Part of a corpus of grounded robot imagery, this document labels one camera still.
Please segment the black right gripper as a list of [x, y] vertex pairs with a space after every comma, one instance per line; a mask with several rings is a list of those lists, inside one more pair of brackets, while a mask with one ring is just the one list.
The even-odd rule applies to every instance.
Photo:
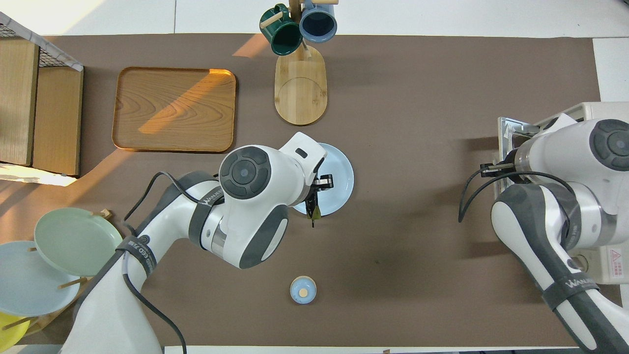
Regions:
[[[505, 174], [516, 172], [515, 161], [516, 161], [516, 153], [517, 150], [510, 150], [510, 152], [506, 155], [503, 161], [500, 161], [499, 164], [509, 164], [510, 167], [503, 167], [496, 164], [481, 164], [480, 165], [480, 174], [481, 177], [501, 177]], [[513, 183], [521, 183], [521, 177], [512, 176], [508, 177]]]

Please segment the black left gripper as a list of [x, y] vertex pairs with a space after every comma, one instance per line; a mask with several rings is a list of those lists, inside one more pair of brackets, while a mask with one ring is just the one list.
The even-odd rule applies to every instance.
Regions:
[[310, 190], [306, 197], [306, 204], [317, 205], [317, 192], [330, 190], [334, 186], [333, 175], [325, 174], [315, 177], [313, 180], [314, 190]]

